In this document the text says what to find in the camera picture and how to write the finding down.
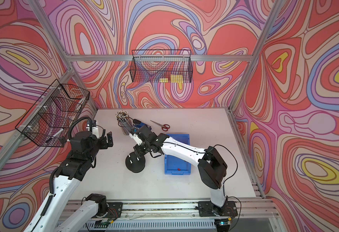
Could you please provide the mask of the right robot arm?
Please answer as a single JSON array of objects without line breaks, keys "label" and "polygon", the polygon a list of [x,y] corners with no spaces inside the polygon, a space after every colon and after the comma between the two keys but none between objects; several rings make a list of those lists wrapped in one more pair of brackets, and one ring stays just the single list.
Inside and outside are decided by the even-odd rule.
[{"label": "right robot arm", "polygon": [[198,202],[197,209],[201,217],[236,217],[238,212],[235,203],[230,203],[225,194],[225,182],[238,171],[237,161],[234,173],[227,177],[227,164],[216,149],[218,145],[208,148],[196,148],[175,140],[173,137],[152,132],[148,126],[131,129],[129,136],[136,145],[134,151],[126,157],[126,167],[133,173],[139,173],[145,168],[145,155],[158,153],[171,155],[190,163],[198,168],[201,181],[210,188],[211,199]]}]

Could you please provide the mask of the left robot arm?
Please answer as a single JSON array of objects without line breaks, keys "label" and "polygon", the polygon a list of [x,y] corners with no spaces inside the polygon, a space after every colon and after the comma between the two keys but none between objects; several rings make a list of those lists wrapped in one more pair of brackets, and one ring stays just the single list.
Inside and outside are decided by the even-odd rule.
[{"label": "left robot arm", "polygon": [[77,232],[91,218],[102,218],[109,212],[106,197],[92,193],[83,200],[77,211],[62,224],[57,224],[73,192],[86,173],[96,167],[98,152],[113,146],[112,133],[103,131],[100,134],[96,121],[87,116],[71,124],[67,138],[71,151],[52,171],[48,196],[26,227],[27,232]]}]

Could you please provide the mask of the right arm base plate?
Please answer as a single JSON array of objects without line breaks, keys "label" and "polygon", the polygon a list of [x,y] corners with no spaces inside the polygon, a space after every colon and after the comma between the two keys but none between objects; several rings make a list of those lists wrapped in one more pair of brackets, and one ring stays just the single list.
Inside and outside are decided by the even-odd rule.
[{"label": "right arm base plate", "polygon": [[230,217],[238,216],[237,207],[234,201],[225,201],[222,207],[218,207],[211,201],[200,201],[195,207],[200,217]]}]

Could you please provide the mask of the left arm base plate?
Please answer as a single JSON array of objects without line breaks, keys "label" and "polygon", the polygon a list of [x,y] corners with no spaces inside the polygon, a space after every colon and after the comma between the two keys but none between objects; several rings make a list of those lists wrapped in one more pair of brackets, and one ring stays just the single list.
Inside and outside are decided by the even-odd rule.
[{"label": "left arm base plate", "polygon": [[117,219],[122,215],[122,202],[108,202],[103,205],[102,203],[96,203],[97,212],[92,216],[92,218],[110,218]]}]

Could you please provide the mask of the blue plastic bin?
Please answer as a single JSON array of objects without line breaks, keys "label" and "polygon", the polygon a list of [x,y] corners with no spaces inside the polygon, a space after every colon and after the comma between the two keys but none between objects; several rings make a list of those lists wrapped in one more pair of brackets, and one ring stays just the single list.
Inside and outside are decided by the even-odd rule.
[{"label": "blue plastic bin", "polygon": [[[183,133],[168,133],[167,135],[171,136],[175,140],[185,143],[187,145],[190,144],[190,136],[189,134],[183,134]],[[171,156],[171,155],[165,155],[164,160],[164,173],[166,175],[172,175],[172,176],[187,176],[191,174],[191,164],[181,160],[177,157]]]}]

